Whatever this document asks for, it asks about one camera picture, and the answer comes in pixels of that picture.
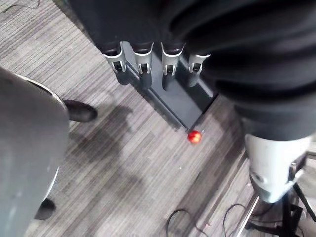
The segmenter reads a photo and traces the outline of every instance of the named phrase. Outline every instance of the black mount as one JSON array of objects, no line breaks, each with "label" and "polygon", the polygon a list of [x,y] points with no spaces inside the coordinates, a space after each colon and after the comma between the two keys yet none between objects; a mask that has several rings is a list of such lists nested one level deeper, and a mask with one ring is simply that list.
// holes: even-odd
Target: black mount
[{"label": "black mount", "polygon": [[[316,222],[316,216],[313,212],[312,208],[308,204],[302,190],[296,183],[293,186],[294,191],[297,196],[301,199],[302,203],[306,207],[308,213],[312,217],[313,221]],[[245,226],[245,229],[256,229],[260,232],[276,235],[279,237],[299,237],[296,235],[296,229],[300,222],[301,214],[303,209],[297,205],[290,204],[289,202],[289,194],[286,193],[282,198],[282,225],[276,227],[263,227],[253,224],[252,222],[248,222]]]}]

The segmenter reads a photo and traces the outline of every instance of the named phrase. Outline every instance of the black shoe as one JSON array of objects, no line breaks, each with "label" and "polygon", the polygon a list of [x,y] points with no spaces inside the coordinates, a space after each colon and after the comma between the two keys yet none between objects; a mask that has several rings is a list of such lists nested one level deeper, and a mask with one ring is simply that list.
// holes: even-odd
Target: black shoe
[{"label": "black shoe", "polygon": [[40,205],[34,219],[36,220],[46,220],[52,216],[53,212],[56,210],[56,205],[52,200],[46,198]]},{"label": "black shoe", "polygon": [[90,122],[98,117],[97,110],[90,105],[75,100],[63,101],[69,112],[69,120]]}]

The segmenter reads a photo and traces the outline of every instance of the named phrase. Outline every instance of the small red ball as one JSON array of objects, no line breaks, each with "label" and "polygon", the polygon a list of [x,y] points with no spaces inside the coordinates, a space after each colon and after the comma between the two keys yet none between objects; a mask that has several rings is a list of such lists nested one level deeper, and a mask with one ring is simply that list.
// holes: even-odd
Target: small red ball
[{"label": "small red ball", "polygon": [[196,130],[193,130],[192,132],[188,134],[188,140],[194,144],[199,143],[201,141],[201,138],[202,138],[202,134]]}]

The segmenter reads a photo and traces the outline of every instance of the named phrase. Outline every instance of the gray carpet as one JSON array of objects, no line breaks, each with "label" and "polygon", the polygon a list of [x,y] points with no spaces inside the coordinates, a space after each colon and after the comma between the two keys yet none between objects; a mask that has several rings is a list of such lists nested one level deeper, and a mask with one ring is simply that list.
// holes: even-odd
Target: gray carpet
[{"label": "gray carpet", "polygon": [[[92,123],[71,123],[49,196],[57,211],[33,221],[26,236],[164,236],[174,209],[200,216],[241,149],[225,99],[197,126],[202,142],[189,144],[132,86],[117,83],[102,54],[51,1],[0,14],[0,66],[99,111]],[[170,231],[183,235],[190,228],[183,219]]]}]

